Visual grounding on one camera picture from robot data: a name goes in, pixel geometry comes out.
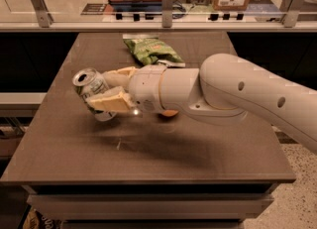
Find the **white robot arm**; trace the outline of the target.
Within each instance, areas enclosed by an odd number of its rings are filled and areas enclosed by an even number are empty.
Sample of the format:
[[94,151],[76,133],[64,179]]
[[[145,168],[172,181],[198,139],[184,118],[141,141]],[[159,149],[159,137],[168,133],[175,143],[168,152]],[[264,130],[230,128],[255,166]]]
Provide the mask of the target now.
[[253,113],[317,153],[317,91],[246,59],[216,54],[198,68],[149,64],[104,77],[111,88],[87,99],[96,110],[174,110],[213,125],[238,123]]

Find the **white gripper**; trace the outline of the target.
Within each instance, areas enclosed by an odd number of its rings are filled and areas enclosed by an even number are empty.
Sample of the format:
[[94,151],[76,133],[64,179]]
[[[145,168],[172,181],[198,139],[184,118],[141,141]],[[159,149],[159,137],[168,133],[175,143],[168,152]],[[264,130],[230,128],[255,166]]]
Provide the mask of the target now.
[[101,111],[126,113],[136,104],[142,112],[161,113],[159,86],[165,71],[164,65],[146,65],[138,70],[129,66],[105,71],[102,76],[114,88],[89,97],[87,103]]

